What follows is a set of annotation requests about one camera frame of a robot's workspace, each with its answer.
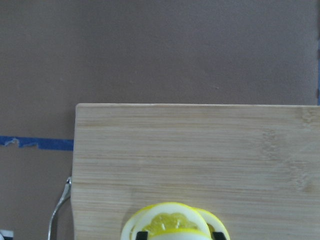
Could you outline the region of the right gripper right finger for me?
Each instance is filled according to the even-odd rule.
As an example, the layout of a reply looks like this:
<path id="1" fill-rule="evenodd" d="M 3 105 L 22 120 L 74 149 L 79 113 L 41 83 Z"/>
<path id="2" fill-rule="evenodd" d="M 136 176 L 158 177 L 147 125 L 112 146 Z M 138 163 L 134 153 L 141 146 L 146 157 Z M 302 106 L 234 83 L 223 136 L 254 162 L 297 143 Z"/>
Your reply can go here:
<path id="1" fill-rule="evenodd" d="M 213 240 L 225 240 L 225 235 L 223 232 L 212 232 Z"/>

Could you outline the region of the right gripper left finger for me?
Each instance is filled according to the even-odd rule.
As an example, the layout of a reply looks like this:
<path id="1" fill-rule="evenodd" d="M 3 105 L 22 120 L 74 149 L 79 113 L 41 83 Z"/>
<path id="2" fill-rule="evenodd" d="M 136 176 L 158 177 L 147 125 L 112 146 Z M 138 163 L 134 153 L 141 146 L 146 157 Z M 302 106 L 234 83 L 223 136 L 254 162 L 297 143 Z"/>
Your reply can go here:
<path id="1" fill-rule="evenodd" d="M 136 240 L 148 240 L 148 232 L 147 231 L 137 232 Z"/>

